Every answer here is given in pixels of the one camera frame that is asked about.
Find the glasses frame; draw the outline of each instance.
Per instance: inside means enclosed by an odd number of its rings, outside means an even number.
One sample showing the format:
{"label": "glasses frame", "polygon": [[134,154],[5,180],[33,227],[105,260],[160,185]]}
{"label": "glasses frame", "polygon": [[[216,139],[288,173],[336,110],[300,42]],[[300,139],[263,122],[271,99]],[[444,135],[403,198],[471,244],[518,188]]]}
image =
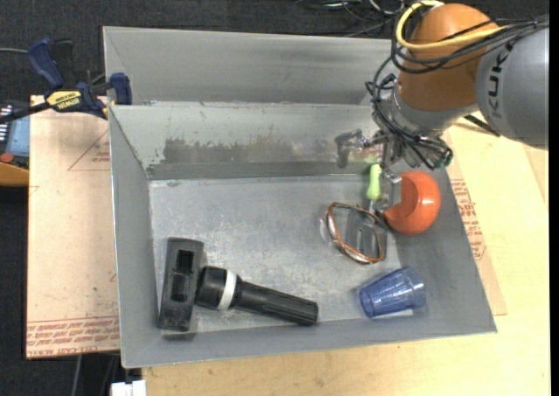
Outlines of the glasses frame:
{"label": "glasses frame", "polygon": [[[368,256],[367,254],[361,253],[356,248],[352,247],[349,244],[346,244],[343,239],[342,235],[340,234],[340,230],[338,226],[334,222],[334,210],[336,208],[344,208],[348,210],[358,211],[365,214],[373,224],[373,230],[375,232],[376,237],[376,244],[378,246],[378,256]],[[336,244],[347,256],[357,262],[361,262],[363,264],[373,264],[375,262],[384,261],[386,256],[386,248],[381,242],[381,234],[378,231],[378,228],[382,228],[386,230],[383,222],[372,212],[369,212],[362,208],[359,205],[347,205],[340,202],[333,202],[329,207],[326,213],[326,225],[328,229],[328,235],[334,244]]]}

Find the black floor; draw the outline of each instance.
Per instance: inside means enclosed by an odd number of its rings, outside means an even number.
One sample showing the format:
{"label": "black floor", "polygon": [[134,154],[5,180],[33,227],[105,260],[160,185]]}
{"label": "black floor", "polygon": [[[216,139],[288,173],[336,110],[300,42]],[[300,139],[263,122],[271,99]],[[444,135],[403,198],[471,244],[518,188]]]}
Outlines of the black floor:
{"label": "black floor", "polygon": [[[549,13],[549,0],[443,1],[469,4],[491,17]],[[103,71],[104,25],[339,37],[381,21],[377,16],[376,21],[363,22],[347,10],[315,9],[296,0],[0,0],[0,48],[27,49],[46,36],[71,38],[75,68],[95,74]],[[368,36],[388,38],[390,25],[359,35]],[[0,101],[25,101],[30,94],[45,92],[45,83],[24,56],[0,52]],[[76,369],[76,394],[106,394],[109,382],[126,378],[116,356],[84,356],[78,364],[77,358],[24,358],[26,215],[25,191],[0,190],[0,394],[70,395]]]}

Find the green object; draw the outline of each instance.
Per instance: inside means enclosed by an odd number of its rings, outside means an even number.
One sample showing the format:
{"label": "green object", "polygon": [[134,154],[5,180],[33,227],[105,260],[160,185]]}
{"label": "green object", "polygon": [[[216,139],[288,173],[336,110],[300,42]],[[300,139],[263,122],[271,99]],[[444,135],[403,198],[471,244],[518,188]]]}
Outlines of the green object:
{"label": "green object", "polygon": [[381,165],[372,164],[369,170],[369,188],[367,188],[367,198],[369,200],[380,200],[381,198]]}

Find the gray metal tray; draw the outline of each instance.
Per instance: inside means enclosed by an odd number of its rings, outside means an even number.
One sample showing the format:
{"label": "gray metal tray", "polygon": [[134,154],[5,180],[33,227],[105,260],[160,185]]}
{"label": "gray metal tray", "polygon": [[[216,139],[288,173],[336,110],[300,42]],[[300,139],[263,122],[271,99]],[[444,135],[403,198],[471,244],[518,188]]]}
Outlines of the gray metal tray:
{"label": "gray metal tray", "polygon": [[[272,129],[268,119],[275,121]],[[321,236],[321,220],[331,202],[364,203],[368,163],[337,169],[334,138],[355,127],[374,129],[365,108],[196,103],[115,107],[110,124],[125,366],[494,330],[443,170],[433,174],[443,196],[436,223],[419,236],[392,239],[386,262],[358,265]],[[209,136],[215,142],[207,141]],[[173,150],[171,144],[180,148],[164,155]],[[195,308],[194,336],[164,335],[155,320],[168,237],[201,240],[207,263],[317,301],[320,323],[305,328],[238,310]],[[400,264],[413,266],[424,278],[426,308],[366,319],[356,288]]]}
{"label": "gray metal tray", "polygon": [[[364,203],[376,158],[354,158],[340,170],[334,138],[376,130],[360,102],[388,40],[104,34],[107,74],[126,73],[135,95],[134,105],[112,106],[109,116],[125,367],[495,331],[444,170],[432,172],[442,195],[438,219],[421,235],[390,236],[386,261],[359,265],[323,239],[331,202]],[[243,96],[247,102],[234,102]],[[209,264],[317,301],[320,322],[300,327],[195,308],[194,335],[162,332],[156,318],[169,236],[204,242]],[[367,319],[356,288],[402,265],[423,277],[427,305]]]}

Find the orange ball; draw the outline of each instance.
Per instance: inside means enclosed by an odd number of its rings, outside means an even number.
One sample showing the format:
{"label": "orange ball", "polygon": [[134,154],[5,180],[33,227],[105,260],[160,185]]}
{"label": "orange ball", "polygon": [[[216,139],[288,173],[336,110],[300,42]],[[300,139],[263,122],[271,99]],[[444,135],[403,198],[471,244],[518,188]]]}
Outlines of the orange ball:
{"label": "orange ball", "polygon": [[401,201],[386,210],[384,218],[390,228],[401,234],[420,234],[432,225],[440,209],[437,182],[421,170],[408,170],[400,177]]}

